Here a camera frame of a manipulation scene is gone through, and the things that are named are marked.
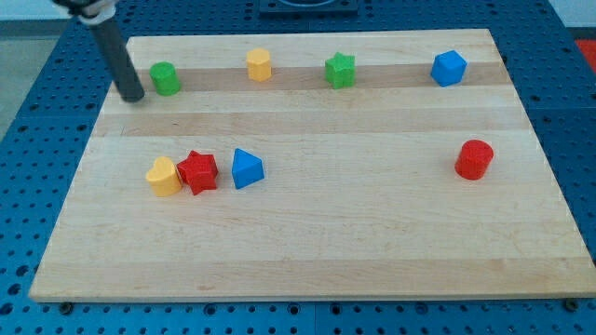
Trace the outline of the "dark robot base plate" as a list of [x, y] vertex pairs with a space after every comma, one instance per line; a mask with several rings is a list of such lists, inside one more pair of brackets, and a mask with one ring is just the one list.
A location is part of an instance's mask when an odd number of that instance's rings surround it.
[[357, 14], [359, 0], [258, 0], [264, 16], [310, 14]]

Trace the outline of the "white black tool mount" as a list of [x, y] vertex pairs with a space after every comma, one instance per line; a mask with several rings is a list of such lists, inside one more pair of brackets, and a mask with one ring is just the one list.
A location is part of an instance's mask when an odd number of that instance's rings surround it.
[[86, 25], [99, 25], [114, 17], [118, 0], [52, 0], [52, 3]]

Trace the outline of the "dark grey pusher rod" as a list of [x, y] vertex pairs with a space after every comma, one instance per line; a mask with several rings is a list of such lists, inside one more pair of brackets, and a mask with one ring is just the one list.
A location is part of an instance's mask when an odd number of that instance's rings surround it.
[[115, 19], [90, 25], [89, 29], [121, 99], [124, 102], [140, 101], [144, 97], [144, 89]]

